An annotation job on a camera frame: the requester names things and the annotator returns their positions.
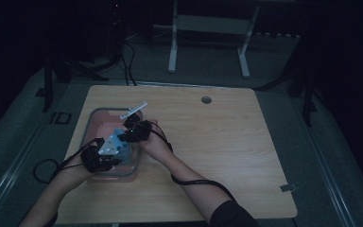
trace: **sleeve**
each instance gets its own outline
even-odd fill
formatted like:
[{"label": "sleeve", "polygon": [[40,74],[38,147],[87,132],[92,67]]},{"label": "sleeve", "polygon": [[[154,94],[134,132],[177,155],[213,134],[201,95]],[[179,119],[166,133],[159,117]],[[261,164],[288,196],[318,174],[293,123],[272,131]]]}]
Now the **sleeve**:
[{"label": "sleeve", "polygon": [[225,201],[211,216],[210,227],[258,227],[256,220],[235,201]]}]

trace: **floor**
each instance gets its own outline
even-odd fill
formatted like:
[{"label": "floor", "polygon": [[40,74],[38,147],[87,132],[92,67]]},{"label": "floor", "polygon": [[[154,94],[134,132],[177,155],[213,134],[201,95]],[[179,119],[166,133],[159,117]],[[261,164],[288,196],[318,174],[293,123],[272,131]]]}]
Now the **floor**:
[{"label": "floor", "polygon": [[[250,79],[242,79],[237,52],[228,37],[224,45],[209,44],[201,36],[181,36],[177,71],[167,72],[170,32],[158,28],[153,41],[138,34],[127,40],[127,64],[138,85],[194,85],[254,88],[276,79],[298,38],[254,36],[246,54]],[[18,223],[45,185],[32,178],[32,168],[45,158],[62,160],[88,89],[94,84],[121,84],[124,65],[99,72],[107,82],[75,74],[69,84],[54,84],[54,103],[42,113],[43,71],[26,84],[0,121],[0,226]],[[298,208],[294,219],[260,219],[260,226],[363,226],[363,176],[334,118],[317,98],[311,113],[312,127],[302,118],[303,98],[289,97],[287,81],[265,92],[256,92]],[[50,123],[54,113],[71,114],[67,125]],[[120,226],[200,226],[202,223],[143,223]],[[112,226],[82,224],[63,226]]]}]

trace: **person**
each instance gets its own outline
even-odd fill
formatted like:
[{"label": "person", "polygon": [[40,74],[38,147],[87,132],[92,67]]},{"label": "person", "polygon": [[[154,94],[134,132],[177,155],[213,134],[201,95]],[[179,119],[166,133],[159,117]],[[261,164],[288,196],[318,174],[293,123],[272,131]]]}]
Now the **person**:
[{"label": "person", "polygon": [[[152,122],[152,130],[146,141],[139,142],[140,148],[151,158],[164,165],[180,182],[204,180],[206,178],[179,159],[168,144],[158,136],[163,135],[156,120]],[[37,199],[19,226],[51,226],[57,218],[57,211],[62,199],[71,190],[77,188],[93,175],[84,166],[76,166],[81,159],[76,156],[66,168],[58,173],[41,196]],[[211,227],[220,226],[258,226],[256,220],[220,187],[212,184],[181,185],[188,199],[202,214]]]}]

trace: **round hole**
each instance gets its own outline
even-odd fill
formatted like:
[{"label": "round hole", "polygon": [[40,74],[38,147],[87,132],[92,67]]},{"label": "round hole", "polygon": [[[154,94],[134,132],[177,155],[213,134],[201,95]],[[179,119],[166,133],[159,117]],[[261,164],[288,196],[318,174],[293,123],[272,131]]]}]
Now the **round hole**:
[{"label": "round hole", "polygon": [[212,99],[209,96],[204,96],[201,98],[201,102],[205,104],[210,104],[212,102]]}]

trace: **black strap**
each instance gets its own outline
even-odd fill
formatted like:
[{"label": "black strap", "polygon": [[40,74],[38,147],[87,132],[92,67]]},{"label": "black strap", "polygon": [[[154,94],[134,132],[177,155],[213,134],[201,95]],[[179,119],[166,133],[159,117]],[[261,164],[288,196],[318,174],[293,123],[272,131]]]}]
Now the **black strap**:
[{"label": "black strap", "polygon": [[211,181],[211,180],[194,180],[194,181],[182,182],[182,181],[178,180],[177,178],[175,178],[175,176],[173,176],[172,174],[170,174],[170,176],[172,178],[172,181],[174,183],[177,183],[178,185],[209,184],[209,185],[217,186],[220,189],[222,189],[233,201],[235,201],[235,198],[232,195],[232,193],[228,190],[228,188],[226,188],[221,183]]}]

